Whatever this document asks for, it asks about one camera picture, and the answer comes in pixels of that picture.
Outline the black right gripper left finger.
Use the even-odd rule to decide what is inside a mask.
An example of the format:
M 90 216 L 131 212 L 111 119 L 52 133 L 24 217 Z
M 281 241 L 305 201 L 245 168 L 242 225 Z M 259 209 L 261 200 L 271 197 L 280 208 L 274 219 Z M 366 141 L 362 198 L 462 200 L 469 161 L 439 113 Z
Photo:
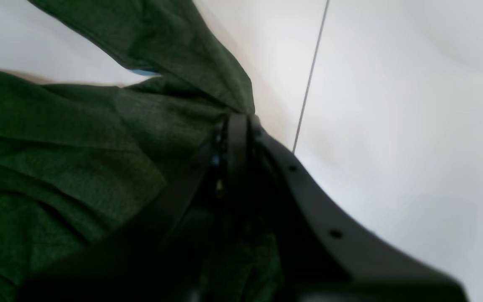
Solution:
M 230 115 L 180 174 L 105 239 L 36 273 L 19 302 L 211 302 L 210 250 L 233 238 L 247 189 L 248 116 Z

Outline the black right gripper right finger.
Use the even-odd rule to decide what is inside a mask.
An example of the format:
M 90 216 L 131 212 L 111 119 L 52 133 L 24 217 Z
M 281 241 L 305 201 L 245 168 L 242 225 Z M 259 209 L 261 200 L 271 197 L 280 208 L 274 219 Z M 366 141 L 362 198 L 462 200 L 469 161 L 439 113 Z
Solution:
M 276 302 L 466 302 L 449 275 L 351 218 L 255 116 L 257 189 L 277 239 L 284 284 Z

